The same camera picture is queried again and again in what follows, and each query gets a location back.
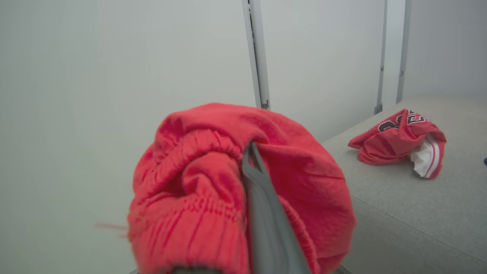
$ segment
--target white wall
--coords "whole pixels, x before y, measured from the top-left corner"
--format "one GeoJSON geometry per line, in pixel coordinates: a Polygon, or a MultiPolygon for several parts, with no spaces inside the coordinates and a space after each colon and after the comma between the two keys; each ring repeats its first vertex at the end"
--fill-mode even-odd
{"type": "Polygon", "coordinates": [[[169,113],[255,106],[240,1],[0,2],[0,266],[127,274],[133,170],[169,113]]]}
{"type": "Polygon", "coordinates": [[[487,1],[412,1],[403,99],[487,97],[487,1]]]}
{"type": "Polygon", "coordinates": [[[384,0],[262,0],[271,110],[325,141],[374,114],[384,0]]]}
{"type": "Polygon", "coordinates": [[[405,0],[387,0],[386,52],[382,82],[383,110],[396,104],[405,7],[405,0]]]}

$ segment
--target gray fabric tabletop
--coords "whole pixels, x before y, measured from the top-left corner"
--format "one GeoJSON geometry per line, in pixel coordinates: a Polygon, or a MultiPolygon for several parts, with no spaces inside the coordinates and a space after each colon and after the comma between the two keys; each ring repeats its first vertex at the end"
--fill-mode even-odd
{"type": "Polygon", "coordinates": [[[486,100],[406,100],[323,146],[345,174],[357,215],[344,260],[352,273],[487,273],[486,100]],[[411,162],[364,164],[347,146],[404,108],[446,136],[443,169],[432,180],[418,176],[411,162]]]}

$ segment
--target metal frame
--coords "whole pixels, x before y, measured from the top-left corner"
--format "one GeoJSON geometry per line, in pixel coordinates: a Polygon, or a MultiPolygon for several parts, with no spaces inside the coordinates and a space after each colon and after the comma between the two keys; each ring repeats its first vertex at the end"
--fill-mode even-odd
{"type": "Polygon", "coordinates": [[[260,0],[248,0],[250,6],[250,18],[252,21],[251,32],[253,33],[253,48],[255,51],[256,73],[259,82],[261,98],[260,107],[270,109],[269,81],[267,79],[267,62],[265,59],[264,29],[262,22],[262,11],[260,0]]]}
{"type": "Polygon", "coordinates": [[[408,58],[409,25],[411,23],[411,0],[406,0],[404,10],[404,32],[402,37],[401,64],[399,66],[399,83],[397,84],[396,104],[402,101],[404,77],[406,73],[406,60],[408,58]]]}
{"type": "Polygon", "coordinates": [[[245,20],[245,30],[247,32],[248,54],[250,56],[250,69],[252,71],[252,81],[254,84],[255,104],[261,107],[261,93],[259,89],[259,76],[257,74],[257,64],[255,59],[254,38],[252,34],[252,20],[250,19],[250,7],[248,0],[242,0],[243,18],[245,20]]]}
{"type": "Polygon", "coordinates": [[[379,90],[374,115],[382,111],[382,84],[384,82],[384,62],[386,57],[387,0],[384,0],[384,25],[382,26],[382,53],[380,56],[379,90]]]}

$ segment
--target white fabric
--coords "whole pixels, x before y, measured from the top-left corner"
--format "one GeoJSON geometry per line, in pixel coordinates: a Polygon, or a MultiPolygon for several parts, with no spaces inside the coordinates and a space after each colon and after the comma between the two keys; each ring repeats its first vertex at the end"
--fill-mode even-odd
{"type": "Polygon", "coordinates": [[[429,178],[436,170],[440,161],[440,147],[430,134],[426,134],[421,145],[411,152],[411,161],[414,162],[414,171],[421,177],[429,178]]]}

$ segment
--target red fabric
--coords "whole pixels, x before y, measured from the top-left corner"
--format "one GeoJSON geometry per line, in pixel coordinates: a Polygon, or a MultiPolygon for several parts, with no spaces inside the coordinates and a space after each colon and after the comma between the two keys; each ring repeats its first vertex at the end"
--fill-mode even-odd
{"type": "Polygon", "coordinates": [[[312,272],[339,266],[356,221],[333,158],[282,115],[214,103],[169,115],[137,164],[128,221],[140,273],[176,266],[250,273],[240,168],[251,140],[312,272]]]}
{"type": "Polygon", "coordinates": [[[353,138],[348,146],[360,149],[357,158],[370,165],[384,165],[409,160],[411,150],[421,145],[427,134],[438,143],[438,167],[430,178],[440,172],[445,150],[445,135],[428,119],[408,109],[388,117],[368,131],[353,138]]]}

